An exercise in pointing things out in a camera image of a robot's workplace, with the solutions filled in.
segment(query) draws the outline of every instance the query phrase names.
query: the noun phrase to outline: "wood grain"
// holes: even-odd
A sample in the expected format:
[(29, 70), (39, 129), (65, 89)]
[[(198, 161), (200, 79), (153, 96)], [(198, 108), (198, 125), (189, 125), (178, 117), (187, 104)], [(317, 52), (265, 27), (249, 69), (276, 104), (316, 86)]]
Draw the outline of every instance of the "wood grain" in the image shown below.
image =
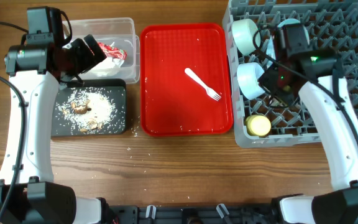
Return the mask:
[[(0, 4), (0, 21), (27, 27), (26, 9), (39, 4)], [(137, 35), (151, 24), (221, 24), (227, 1), (111, 1), (50, 3), (74, 19), (131, 17)], [(3, 57), (22, 33), (0, 27)], [(56, 138), (51, 142), (55, 181), (82, 197), (104, 197), (111, 205), (230, 205), (268, 202), (272, 197), (330, 192), (321, 144), (241, 149), (233, 130), (222, 135), (152, 138), (139, 126), (139, 86), (129, 85), (129, 129), (120, 136)], [(9, 89), (0, 83), (0, 166), (7, 141)]]

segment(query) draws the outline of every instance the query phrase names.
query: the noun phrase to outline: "dish rack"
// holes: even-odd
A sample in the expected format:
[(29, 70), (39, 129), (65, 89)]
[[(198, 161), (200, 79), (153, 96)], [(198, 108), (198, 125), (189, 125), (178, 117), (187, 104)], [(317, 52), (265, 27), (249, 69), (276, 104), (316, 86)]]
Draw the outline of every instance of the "dish rack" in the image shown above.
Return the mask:
[[(255, 100), (242, 96), (237, 81), (239, 64), (257, 62), (266, 68), (267, 59), (259, 55), (242, 55), (233, 41), (232, 23), (241, 19), (260, 23), (279, 24), (285, 19), (298, 19), (305, 24), (311, 44), (319, 48), (332, 47), (340, 51), (344, 61), (348, 89), (358, 117), (358, 0), (229, 0), (223, 17), (226, 51), (229, 60), (234, 112), (234, 133), (240, 147), (278, 147), (320, 142), (311, 116), (303, 104), (287, 109), (271, 109), (267, 95)], [(262, 50), (265, 52), (269, 31), (261, 32)], [(268, 117), (272, 130), (266, 137), (250, 136), (244, 124), (246, 117), (260, 114)]]

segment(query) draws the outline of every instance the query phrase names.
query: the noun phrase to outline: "fork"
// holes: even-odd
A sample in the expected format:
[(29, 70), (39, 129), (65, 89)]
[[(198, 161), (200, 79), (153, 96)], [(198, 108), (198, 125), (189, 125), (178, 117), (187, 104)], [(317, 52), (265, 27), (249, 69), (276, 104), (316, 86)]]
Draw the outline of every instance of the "fork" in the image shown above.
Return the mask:
[(192, 69), (190, 68), (186, 68), (185, 69), (185, 73), (192, 78), (194, 81), (196, 81), (196, 83), (200, 84), (202, 87), (204, 87), (204, 89), (206, 90), (206, 94), (208, 94), (209, 97), (211, 97), (212, 99), (218, 101), (220, 100), (222, 97), (219, 96), (219, 94), (217, 94), (215, 92), (215, 90), (211, 89), (210, 87), (208, 87), (197, 75), (196, 73), (194, 73), (192, 71)]

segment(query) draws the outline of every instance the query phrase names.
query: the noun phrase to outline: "plastic bin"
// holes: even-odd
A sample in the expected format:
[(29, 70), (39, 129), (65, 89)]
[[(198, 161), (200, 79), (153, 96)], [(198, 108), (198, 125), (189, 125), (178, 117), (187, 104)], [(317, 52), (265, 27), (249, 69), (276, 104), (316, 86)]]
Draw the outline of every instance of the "plastic bin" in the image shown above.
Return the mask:
[[(265, 67), (268, 60), (258, 55), (242, 55), (233, 41), (231, 26), (240, 19), (252, 19), (278, 24), (288, 18), (295, 18), (305, 24), (311, 44), (320, 48), (333, 47), (339, 50), (344, 60), (348, 88), (352, 104), (358, 117), (358, 0), (288, 0), (278, 4), (276, 0), (249, 1), (229, 0), (223, 18), (226, 35), (226, 51), (229, 60), (232, 83), (232, 103), (234, 112), (234, 133), (240, 147), (292, 146), (307, 142), (320, 142), (313, 120), (304, 105), (297, 109), (273, 110), (268, 108), (262, 95), (256, 100), (245, 100), (237, 81), (237, 68), (240, 63), (257, 62)], [(262, 50), (266, 51), (267, 34), (262, 32)], [(264, 138), (250, 136), (244, 125), (246, 117), (253, 114), (267, 116), (272, 122), (270, 134)]]
[(87, 19), (70, 21), (73, 38), (83, 38), (92, 34), (98, 41), (125, 50), (127, 58), (118, 69), (91, 69), (81, 74), (84, 80), (120, 78), (127, 84), (139, 81), (139, 38), (135, 35), (134, 21), (131, 18)]

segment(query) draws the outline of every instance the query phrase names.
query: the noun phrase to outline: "yellow cup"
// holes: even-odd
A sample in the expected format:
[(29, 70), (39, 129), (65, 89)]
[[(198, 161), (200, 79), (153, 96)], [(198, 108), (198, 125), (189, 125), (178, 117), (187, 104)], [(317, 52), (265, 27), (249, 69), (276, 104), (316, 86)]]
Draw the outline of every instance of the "yellow cup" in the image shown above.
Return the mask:
[(246, 118), (248, 134), (252, 136), (265, 136), (272, 128), (269, 119), (263, 115), (251, 115)]

